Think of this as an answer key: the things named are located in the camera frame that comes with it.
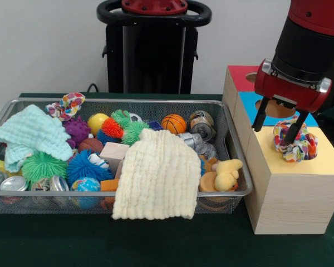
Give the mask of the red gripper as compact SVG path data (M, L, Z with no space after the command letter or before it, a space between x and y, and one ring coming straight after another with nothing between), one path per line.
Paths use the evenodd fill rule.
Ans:
M326 77L321 82L313 84L289 80L273 67L270 59L264 59L259 66L254 83L255 93L263 96L263 99L252 128L255 132L259 132L263 127L269 98L283 101L301 110L298 119L290 125L284 138L285 145L292 144L305 122L308 112L314 113L320 109L330 94L331 87L332 81Z

